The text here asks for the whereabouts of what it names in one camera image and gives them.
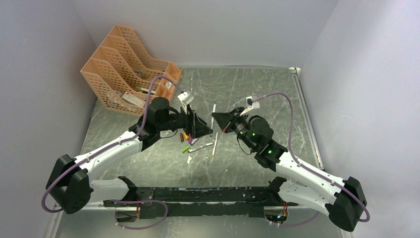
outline table surface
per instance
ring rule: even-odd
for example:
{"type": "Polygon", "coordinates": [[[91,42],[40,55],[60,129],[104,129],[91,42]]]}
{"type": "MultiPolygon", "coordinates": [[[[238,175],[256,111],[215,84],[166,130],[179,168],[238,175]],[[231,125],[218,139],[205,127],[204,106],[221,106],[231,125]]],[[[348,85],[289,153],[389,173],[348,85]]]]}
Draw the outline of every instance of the table surface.
{"type": "MultiPolygon", "coordinates": [[[[296,82],[289,69],[183,68],[180,85],[183,89],[193,92],[195,98],[192,108],[208,124],[211,121],[211,112],[215,102],[217,112],[228,112],[235,107],[245,107],[247,96],[261,96],[278,91],[285,93],[291,98],[294,108],[292,148],[299,158],[319,167],[296,82]]],[[[273,139],[287,147],[290,123],[290,109],[287,101],[282,96],[276,95],[260,102],[261,108],[252,111],[250,115],[264,117],[274,130],[273,139]]],[[[180,108],[181,104],[176,96],[171,106],[180,108]]],[[[92,151],[117,138],[137,120],[137,116],[107,110],[97,101],[81,153],[92,151]]],[[[213,137],[200,138],[194,147],[213,142],[214,135],[218,132],[214,157],[211,155],[211,146],[191,153],[191,161],[187,163],[189,155],[183,154],[181,150],[188,144],[186,141],[180,142],[178,132],[178,135],[172,138],[159,140],[144,152],[116,162],[98,179],[126,176],[136,186],[153,187],[266,186],[269,180],[278,176],[275,172],[261,167],[253,155],[244,154],[233,133],[221,133],[216,123],[213,129],[213,137]]],[[[163,132],[162,135],[170,136],[173,132],[163,132]]],[[[64,214],[62,222],[71,222],[70,216],[64,214]]],[[[176,224],[171,225],[166,222],[160,226],[179,226],[187,220],[188,218],[176,218],[176,224]]]]}

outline white pen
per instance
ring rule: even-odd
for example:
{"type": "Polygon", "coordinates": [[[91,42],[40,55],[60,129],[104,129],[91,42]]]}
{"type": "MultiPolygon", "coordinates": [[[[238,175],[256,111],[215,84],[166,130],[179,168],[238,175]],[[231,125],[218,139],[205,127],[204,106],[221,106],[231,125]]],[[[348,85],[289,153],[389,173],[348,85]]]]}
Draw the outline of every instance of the white pen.
{"type": "Polygon", "coordinates": [[[195,148],[195,149],[189,150],[189,151],[188,151],[188,153],[191,153],[191,152],[194,152],[194,151],[197,151],[197,150],[201,150],[201,149],[206,148],[206,147],[209,147],[209,146],[211,146],[211,145],[213,145],[213,142],[211,142],[211,143],[207,143],[207,144],[202,145],[202,146],[200,146],[200,147],[197,147],[197,148],[195,148]]]}
{"type": "MultiPolygon", "coordinates": [[[[213,105],[213,112],[214,113],[216,112],[216,102],[213,105]]],[[[212,130],[213,130],[213,123],[214,123],[214,118],[213,118],[213,116],[211,116],[211,127],[210,127],[210,129],[212,129],[212,130]]]]}
{"type": "Polygon", "coordinates": [[[216,152],[217,136],[218,135],[219,135],[219,132],[216,132],[216,139],[214,140],[214,147],[213,147],[213,153],[212,153],[213,156],[214,156],[214,153],[216,152]]]}

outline white wall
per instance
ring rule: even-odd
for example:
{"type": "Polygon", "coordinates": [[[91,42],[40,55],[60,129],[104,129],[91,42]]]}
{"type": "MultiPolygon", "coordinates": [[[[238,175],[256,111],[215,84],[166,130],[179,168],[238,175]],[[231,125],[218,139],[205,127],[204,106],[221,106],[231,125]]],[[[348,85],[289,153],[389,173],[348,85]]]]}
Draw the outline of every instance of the white wall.
{"type": "Polygon", "coordinates": [[[99,45],[131,26],[149,53],[180,65],[301,67],[338,0],[73,0],[99,45]]]}
{"type": "Polygon", "coordinates": [[[420,237],[420,2],[340,0],[302,68],[328,172],[362,183],[354,237],[420,237]]]}
{"type": "Polygon", "coordinates": [[[95,44],[70,1],[0,2],[0,237],[43,237],[57,158],[80,153],[95,96],[79,70],[95,44]]]}

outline purple cable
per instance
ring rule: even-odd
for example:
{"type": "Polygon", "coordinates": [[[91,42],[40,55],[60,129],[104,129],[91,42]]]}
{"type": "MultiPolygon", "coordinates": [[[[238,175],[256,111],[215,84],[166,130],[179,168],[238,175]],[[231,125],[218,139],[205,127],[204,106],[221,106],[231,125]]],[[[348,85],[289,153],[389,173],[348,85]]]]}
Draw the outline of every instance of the purple cable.
{"type": "MultiPolygon", "coordinates": [[[[154,83],[156,82],[156,80],[161,79],[161,78],[166,79],[166,80],[168,80],[169,82],[173,83],[173,85],[175,85],[175,87],[176,87],[179,91],[184,92],[184,90],[182,90],[182,88],[181,88],[181,87],[180,87],[177,83],[175,83],[174,81],[172,81],[171,79],[169,79],[169,78],[167,78],[167,77],[165,77],[165,76],[160,75],[160,76],[158,76],[158,77],[154,78],[154,79],[152,80],[152,82],[150,83],[149,91],[148,91],[148,93],[147,93],[147,98],[146,98],[146,103],[145,103],[145,112],[144,112],[144,115],[143,115],[142,125],[140,126],[139,131],[138,131],[138,132],[136,133],[136,135],[134,135],[133,137],[130,137],[130,138],[127,138],[127,139],[123,139],[123,140],[121,140],[121,143],[124,143],[124,142],[130,141],[130,140],[134,140],[134,139],[136,139],[136,138],[140,135],[140,133],[143,131],[144,126],[145,126],[145,124],[146,124],[147,108],[149,107],[149,100],[150,100],[150,95],[151,95],[151,92],[152,92],[153,85],[154,85],[154,83]]],[[[51,183],[51,185],[47,188],[47,190],[45,191],[44,195],[42,196],[42,200],[41,200],[41,206],[42,206],[42,208],[43,208],[46,212],[49,212],[49,213],[61,212],[61,211],[63,210],[63,208],[60,208],[60,209],[58,209],[58,210],[52,210],[52,209],[48,208],[48,207],[46,206],[46,204],[45,204],[45,200],[46,200],[46,198],[47,198],[48,194],[49,194],[49,193],[51,192],[51,190],[53,189],[53,187],[54,187],[55,185],[57,185],[57,183],[58,183],[58,182],[59,182],[59,181],[60,181],[60,180],[61,180],[64,176],[66,176],[66,175],[67,175],[70,171],[72,171],[74,168],[76,168],[76,167],[78,167],[78,166],[80,166],[80,165],[84,164],[85,162],[87,162],[87,161],[89,161],[89,160],[93,159],[94,157],[96,157],[96,156],[100,155],[100,154],[101,154],[101,153],[103,153],[104,151],[106,151],[106,150],[108,150],[108,149],[110,149],[110,148],[112,148],[112,147],[114,147],[114,146],[116,146],[116,145],[119,145],[119,143],[118,143],[118,142],[114,142],[114,143],[112,143],[112,144],[109,144],[109,145],[105,146],[104,148],[102,148],[102,149],[98,150],[97,152],[95,152],[95,153],[93,153],[91,156],[89,156],[89,157],[88,157],[89,159],[83,159],[82,161],[80,161],[80,162],[76,163],[75,165],[73,165],[72,167],[70,167],[68,170],[66,170],[65,172],[63,172],[63,173],[62,173],[62,174],[61,174],[61,175],[60,175],[60,176],[59,176],[56,180],[54,180],[54,182],[52,182],[52,183],[51,183]]]]}
{"type": "Polygon", "coordinates": [[[311,218],[307,219],[307,220],[306,220],[306,221],[304,221],[304,222],[299,222],[299,223],[294,223],[294,224],[280,224],[280,226],[281,226],[281,227],[298,227],[298,226],[301,226],[301,225],[304,225],[304,224],[306,224],[306,223],[309,223],[309,222],[313,221],[313,220],[314,220],[314,219],[315,219],[318,215],[319,215],[319,212],[317,211],[313,217],[311,217],[311,218]]]}
{"type": "Polygon", "coordinates": [[[293,130],[293,106],[292,106],[292,101],[290,100],[290,98],[284,94],[284,93],[280,93],[280,92],[276,92],[276,93],[269,93],[266,95],[263,95],[261,97],[255,98],[254,102],[258,102],[259,100],[272,96],[272,95],[281,95],[283,97],[285,97],[287,99],[287,101],[289,102],[289,106],[290,106],[290,127],[289,127],[289,139],[287,141],[287,147],[290,151],[290,154],[292,155],[293,160],[296,162],[296,164],[300,165],[302,168],[304,168],[305,170],[311,172],[312,174],[326,180],[327,182],[329,182],[332,185],[335,185],[337,187],[339,187],[341,190],[345,191],[348,195],[350,195],[363,209],[363,211],[366,213],[366,218],[365,219],[359,219],[360,222],[368,222],[370,220],[370,213],[367,210],[366,206],[362,203],[362,201],[360,201],[360,199],[358,199],[354,194],[352,194],[348,189],[346,189],[345,187],[339,185],[337,182],[332,182],[331,179],[325,177],[324,175],[318,173],[317,171],[312,170],[311,168],[300,164],[298,159],[295,156],[295,153],[292,150],[292,130],[293,130]]]}
{"type": "Polygon", "coordinates": [[[145,226],[145,227],[126,227],[126,226],[123,226],[123,225],[121,225],[121,224],[118,222],[118,220],[117,220],[117,216],[116,216],[116,214],[115,214],[115,222],[116,222],[115,224],[116,224],[117,226],[121,227],[121,228],[124,228],[124,229],[129,229],[129,230],[144,230],[144,229],[147,229],[147,228],[151,228],[151,227],[157,226],[157,225],[159,225],[161,222],[163,222],[163,221],[165,220],[165,218],[167,217],[167,215],[168,215],[168,206],[167,206],[167,204],[166,204],[166,203],[164,203],[164,202],[162,202],[162,201],[159,201],[159,200],[144,200],[144,201],[121,201],[121,200],[110,200],[110,201],[111,201],[111,202],[123,203],[123,204],[137,204],[137,203],[156,202],[156,203],[160,203],[160,204],[162,204],[162,205],[165,207],[165,214],[163,215],[162,219],[160,219],[158,222],[156,222],[156,223],[154,223],[154,224],[151,224],[151,225],[149,225],[149,226],[145,226]]]}

